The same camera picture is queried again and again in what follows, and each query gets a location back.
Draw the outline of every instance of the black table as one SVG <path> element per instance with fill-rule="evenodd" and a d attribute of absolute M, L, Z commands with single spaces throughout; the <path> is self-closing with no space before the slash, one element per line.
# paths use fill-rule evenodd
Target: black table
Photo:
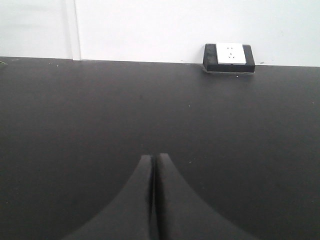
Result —
<path fill-rule="evenodd" d="M 259 238 L 320 238 L 320 68 L 1 60 L 0 239 L 61 239 L 157 153 Z"/>

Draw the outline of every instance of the power socket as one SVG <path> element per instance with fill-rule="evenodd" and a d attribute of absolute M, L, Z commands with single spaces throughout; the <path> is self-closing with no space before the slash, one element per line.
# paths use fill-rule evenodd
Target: power socket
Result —
<path fill-rule="evenodd" d="M 254 73 L 256 68 L 251 46 L 241 43 L 207 43 L 203 65 L 207 72 Z"/>
<path fill-rule="evenodd" d="M 241 43 L 216 43 L 218 64 L 246 64 L 244 47 Z"/>

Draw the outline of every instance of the black surface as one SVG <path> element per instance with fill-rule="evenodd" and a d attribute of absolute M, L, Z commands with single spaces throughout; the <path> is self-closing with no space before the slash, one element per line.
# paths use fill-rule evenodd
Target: black surface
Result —
<path fill-rule="evenodd" d="M 245 64 L 219 64 L 216 44 L 207 43 L 204 47 L 203 66 L 208 72 L 254 73 L 255 60 L 250 45 L 243 45 Z"/>
<path fill-rule="evenodd" d="M 319 68 L 1 60 L 0 239 L 61 239 L 163 152 L 247 232 L 320 238 Z"/>
<path fill-rule="evenodd" d="M 121 192 L 97 216 L 63 240 L 150 240 L 153 163 L 141 160 Z"/>
<path fill-rule="evenodd" d="M 201 200 L 166 153 L 155 162 L 155 207 L 161 240 L 258 240 Z"/>

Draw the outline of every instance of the black outlet box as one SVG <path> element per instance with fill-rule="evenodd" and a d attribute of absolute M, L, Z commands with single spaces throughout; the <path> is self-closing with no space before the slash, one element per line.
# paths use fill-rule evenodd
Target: black outlet box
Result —
<path fill-rule="evenodd" d="M 216 45 L 207 43 L 204 48 L 203 65 L 208 72 L 254 73 L 255 61 L 250 45 L 243 45 L 246 64 L 219 64 Z"/>

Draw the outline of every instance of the white outlet faceplate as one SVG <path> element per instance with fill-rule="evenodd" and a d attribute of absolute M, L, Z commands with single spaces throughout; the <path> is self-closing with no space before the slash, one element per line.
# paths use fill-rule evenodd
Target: white outlet faceplate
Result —
<path fill-rule="evenodd" d="M 247 63 L 244 46 L 241 43 L 216 43 L 215 48 L 218 64 Z"/>

